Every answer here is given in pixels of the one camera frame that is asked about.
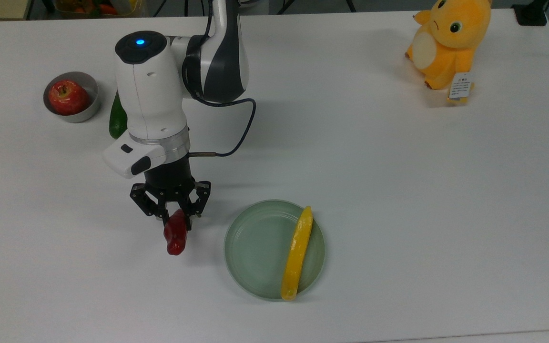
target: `cable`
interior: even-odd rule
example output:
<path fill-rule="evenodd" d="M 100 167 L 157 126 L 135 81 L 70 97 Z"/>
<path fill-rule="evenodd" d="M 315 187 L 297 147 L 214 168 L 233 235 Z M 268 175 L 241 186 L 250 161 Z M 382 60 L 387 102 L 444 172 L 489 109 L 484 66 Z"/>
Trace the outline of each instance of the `cable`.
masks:
<path fill-rule="evenodd" d="M 355 5 L 353 5 L 353 0 L 346 0 L 346 4 L 349 6 L 349 10 L 352 13 L 356 13 L 357 10 L 355 9 Z"/>
<path fill-rule="evenodd" d="M 247 122 L 247 126 L 244 129 L 243 135 L 240 137 L 240 140 L 238 141 L 234 149 L 230 150 L 229 152 L 225 152 L 223 154 L 219 152 L 190 152 L 189 157 L 190 158 L 192 157 L 225 158 L 227 156 L 230 156 L 231 154 L 234 154 L 238 150 L 238 148 L 240 148 L 240 146 L 243 144 L 244 139 L 247 137 L 249 129 L 251 128 L 251 123 L 253 123 L 253 118 L 255 117 L 255 109 L 257 108 L 257 104 L 255 103 L 255 100 L 253 100 L 252 98 L 246 98 L 246 99 L 236 100 L 233 102 L 226 102 L 225 104 L 216 104 L 214 102 L 208 102 L 200 98 L 194 98 L 194 99 L 200 102 L 201 104 L 205 104 L 211 107 L 227 107 L 227 106 L 242 104 L 243 102 L 251 102 L 251 104 L 253 105 L 253 108 L 251 109 L 251 116 L 249 117 L 249 121 Z"/>
<path fill-rule="evenodd" d="M 211 17 L 213 17 L 213 0 L 209 1 L 209 18 L 207 19 L 207 28 L 205 29 L 204 35 L 201 38 L 200 46 L 203 45 L 205 41 L 207 41 L 207 38 L 209 37 L 209 30 L 211 30 Z M 181 80 L 183 80 L 183 86 L 185 86 L 186 89 L 190 89 L 188 84 L 188 75 L 187 75 L 187 61 L 183 60 L 183 63 L 181 64 Z M 192 99 L 200 102 L 201 104 L 211 106 L 211 107 L 228 107 L 233 105 L 242 104 L 244 102 L 251 102 L 253 105 L 253 108 L 251 109 L 251 116 L 249 117 L 249 121 L 247 122 L 247 126 L 244 129 L 243 135 L 240 137 L 240 140 L 238 141 L 237 145 L 234 149 L 230 150 L 229 152 L 225 153 L 219 153 L 219 152 L 190 152 L 188 156 L 191 157 L 218 157 L 218 158 L 225 158 L 227 156 L 230 156 L 231 154 L 234 154 L 238 148 L 242 145 L 244 139 L 247 137 L 247 133 L 249 132 L 249 129 L 251 128 L 251 123 L 253 123 L 253 118 L 255 117 L 255 109 L 257 108 L 257 104 L 255 103 L 255 100 L 252 98 L 246 98 L 241 100 L 235 100 L 232 102 L 225 102 L 223 104 L 217 104 L 215 102 L 208 102 L 201 98 L 198 98 L 194 94 L 194 92 L 189 91 L 190 96 L 192 96 Z"/>
<path fill-rule="evenodd" d="M 156 13 L 154 13 L 153 17 L 156 17 L 158 15 L 158 13 L 160 13 L 160 10 L 162 9 L 162 7 L 164 6 L 165 3 L 166 3 L 166 0 L 162 0 L 161 5 L 156 10 Z"/>
<path fill-rule="evenodd" d="M 278 15 L 283 14 L 290 6 L 292 6 L 292 3 L 296 0 L 289 0 L 287 4 L 283 2 L 283 7 L 277 12 Z"/>
<path fill-rule="evenodd" d="M 278 15 L 280 14 L 283 14 L 285 13 L 285 11 L 290 7 L 292 6 L 292 3 L 296 1 L 296 0 L 289 0 L 289 2 L 286 4 L 285 3 L 285 0 L 283 0 L 283 7 L 281 7 L 281 9 L 279 10 L 279 12 L 277 12 Z M 353 4 L 353 0 L 346 0 L 346 4 L 349 6 L 349 10 L 352 12 L 352 13 L 356 13 L 357 10 L 355 9 L 355 5 Z"/>

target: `green cucumber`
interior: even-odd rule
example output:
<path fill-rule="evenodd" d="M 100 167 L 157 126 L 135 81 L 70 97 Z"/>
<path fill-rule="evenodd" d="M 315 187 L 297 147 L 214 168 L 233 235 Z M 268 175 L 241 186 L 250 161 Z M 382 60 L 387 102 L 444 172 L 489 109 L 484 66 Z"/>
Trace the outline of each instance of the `green cucumber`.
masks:
<path fill-rule="evenodd" d="M 109 115 L 109 134 L 118 139 L 126 131 L 126 111 L 120 103 L 120 95 L 116 91 L 116 97 L 113 99 L 112 111 Z"/>

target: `apple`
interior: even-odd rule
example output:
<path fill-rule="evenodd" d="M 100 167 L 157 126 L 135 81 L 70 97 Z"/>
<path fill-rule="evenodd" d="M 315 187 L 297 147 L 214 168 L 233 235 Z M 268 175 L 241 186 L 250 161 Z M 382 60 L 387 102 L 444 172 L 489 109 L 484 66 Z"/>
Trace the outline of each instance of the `apple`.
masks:
<path fill-rule="evenodd" d="M 90 106 L 88 92 L 72 80 L 55 83 L 48 92 L 48 100 L 59 115 L 74 115 Z"/>

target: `yellow banana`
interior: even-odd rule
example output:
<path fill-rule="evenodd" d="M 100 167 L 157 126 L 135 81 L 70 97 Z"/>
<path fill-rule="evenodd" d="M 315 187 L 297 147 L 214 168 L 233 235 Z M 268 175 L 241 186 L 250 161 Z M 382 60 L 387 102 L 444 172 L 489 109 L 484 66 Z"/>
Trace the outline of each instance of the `yellow banana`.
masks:
<path fill-rule="evenodd" d="M 298 293 L 302 265 L 305 262 L 306 248 L 309 243 L 309 237 L 311 237 L 312 221 L 311 206 L 307 206 L 298 219 L 294 238 L 292 239 L 292 246 L 287 256 L 287 265 L 285 266 L 285 273 L 281 282 L 281 298 L 284 300 L 293 300 Z"/>

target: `white tag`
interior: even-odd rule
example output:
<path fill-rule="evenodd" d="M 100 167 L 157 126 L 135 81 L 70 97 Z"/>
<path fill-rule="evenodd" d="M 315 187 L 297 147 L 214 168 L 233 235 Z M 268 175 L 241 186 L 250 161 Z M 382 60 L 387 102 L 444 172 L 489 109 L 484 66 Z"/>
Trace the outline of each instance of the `white tag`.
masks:
<path fill-rule="evenodd" d="M 457 72 L 453 78 L 453 84 L 450 85 L 449 99 L 467 98 L 473 82 L 471 72 Z"/>

